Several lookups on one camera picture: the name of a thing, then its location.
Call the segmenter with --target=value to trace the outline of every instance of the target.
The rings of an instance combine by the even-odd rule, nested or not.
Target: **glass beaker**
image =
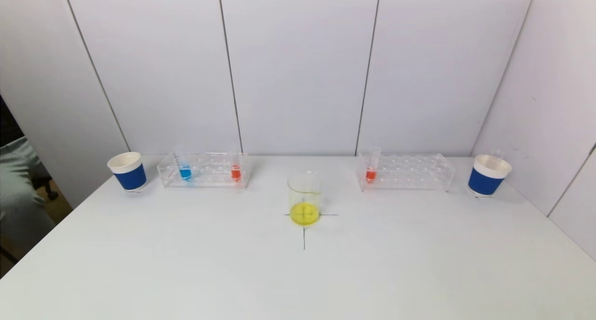
[[[321,179],[311,171],[295,173],[288,178],[290,189],[290,218],[300,226],[319,220]]]

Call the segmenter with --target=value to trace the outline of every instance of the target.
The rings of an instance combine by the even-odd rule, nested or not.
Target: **test tube rack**
[[[358,154],[356,176],[363,191],[375,189],[426,189],[449,191],[455,167],[441,154],[381,155],[374,180],[370,172],[371,156]]]
[[[235,167],[232,173],[232,158],[226,153],[185,154],[186,165],[179,165],[174,153],[168,154],[159,165],[157,172],[164,188],[246,188],[251,177],[251,166],[247,154],[238,154],[240,178]],[[190,170],[191,176],[183,178]]]

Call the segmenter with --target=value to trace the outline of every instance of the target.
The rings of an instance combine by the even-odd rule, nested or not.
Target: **blue liquid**
[[[192,173],[188,165],[182,165],[180,167],[180,176],[187,182],[189,182],[192,179]]]

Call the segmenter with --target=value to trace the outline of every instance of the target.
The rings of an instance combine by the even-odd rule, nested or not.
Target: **chair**
[[[31,183],[34,185],[34,189],[44,186],[45,192],[47,193],[47,198],[50,199],[50,201],[53,201],[58,197],[58,192],[52,191],[52,188],[49,186],[50,180],[52,180],[51,177],[36,178],[32,179]]]

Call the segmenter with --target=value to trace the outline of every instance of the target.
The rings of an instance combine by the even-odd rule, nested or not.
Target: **paper cup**
[[[479,155],[474,160],[468,187],[477,197],[489,197],[511,172],[511,165],[503,159]]]
[[[134,191],[145,186],[147,176],[138,152],[119,154],[108,162],[108,167],[126,191]]]

